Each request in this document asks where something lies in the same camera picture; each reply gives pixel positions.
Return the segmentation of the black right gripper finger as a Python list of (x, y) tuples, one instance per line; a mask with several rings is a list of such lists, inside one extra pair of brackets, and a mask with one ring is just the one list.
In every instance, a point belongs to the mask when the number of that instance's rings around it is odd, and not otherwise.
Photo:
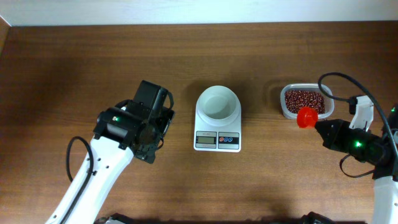
[(318, 134), (323, 139), (324, 143), (332, 143), (333, 142), (333, 124), (316, 124), (315, 129), (317, 130)]
[(340, 127), (344, 121), (342, 119), (331, 119), (317, 121), (315, 124), (315, 129), (331, 129)]

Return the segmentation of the red plastic measuring scoop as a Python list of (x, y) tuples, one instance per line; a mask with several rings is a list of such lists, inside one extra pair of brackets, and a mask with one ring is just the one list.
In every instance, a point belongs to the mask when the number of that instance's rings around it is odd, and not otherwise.
[(303, 107), (297, 113), (297, 125), (299, 128), (314, 128), (318, 121), (318, 113), (310, 107)]

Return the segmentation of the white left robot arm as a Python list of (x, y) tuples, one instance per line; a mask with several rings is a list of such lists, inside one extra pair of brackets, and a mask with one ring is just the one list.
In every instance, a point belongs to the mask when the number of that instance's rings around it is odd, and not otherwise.
[(102, 111), (96, 120), (93, 138), (81, 141), (87, 153), (48, 223), (93, 223), (109, 191), (134, 158), (149, 164), (164, 145), (175, 116), (174, 98), (168, 89), (141, 81), (133, 99), (120, 101)]

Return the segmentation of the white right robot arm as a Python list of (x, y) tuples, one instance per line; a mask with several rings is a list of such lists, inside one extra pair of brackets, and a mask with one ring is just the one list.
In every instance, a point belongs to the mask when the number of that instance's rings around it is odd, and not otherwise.
[(315, 129), (325, 148), (346, 154), (340, 160), (340, 168), (349, 157), (374, 166), (373, 170), (355, 176), (360, 178), (371, 174), (374, 180), (372, 222), (397, 223), (397, 157), (387, 139), (387, 126), (383, 126), (381, 137), (363, 129), (351, 129), (349, 122), (342, 119), (318, 121)]

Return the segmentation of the white digital kitchen scale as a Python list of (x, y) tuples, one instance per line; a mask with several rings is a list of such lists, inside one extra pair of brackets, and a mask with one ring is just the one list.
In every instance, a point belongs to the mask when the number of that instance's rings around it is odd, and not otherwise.
[(242, 118), (214, 126), (204, 122), (195, 111), (193, 148), (196, 151), (239, 152), (242, 149)]

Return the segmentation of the clear plastic bean container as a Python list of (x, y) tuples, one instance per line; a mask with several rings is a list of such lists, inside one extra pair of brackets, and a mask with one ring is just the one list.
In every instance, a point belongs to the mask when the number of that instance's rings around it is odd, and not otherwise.
[(329, 117), (335, 109), (334, 101), (326, 97), (315, 83), (287, 85), (280, 93), (280, 103), (283, 114), (288, 119), (296, 119), (303, 107), (314, 109), (319, 119)]

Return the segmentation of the red beans in container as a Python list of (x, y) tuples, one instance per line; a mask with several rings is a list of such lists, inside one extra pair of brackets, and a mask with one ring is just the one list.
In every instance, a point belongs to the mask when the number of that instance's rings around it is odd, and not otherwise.
[(323, 95), (315, 91), (289, 90), (285, 94), (285, 104), (291, 113), (297, 114), (303, 107), (310, 107), (318, 114), (325, 112), (325, 99)]

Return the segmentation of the white round bowl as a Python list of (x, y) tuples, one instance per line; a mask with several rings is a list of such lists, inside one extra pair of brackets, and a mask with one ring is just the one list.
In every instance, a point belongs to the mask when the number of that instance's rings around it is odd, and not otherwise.
[(197, 100), (197, 115), (210, 125), (230, 124), (239, 116), (240, 112), (241, 104), (237, 95), (225, 86), (211, 86)]

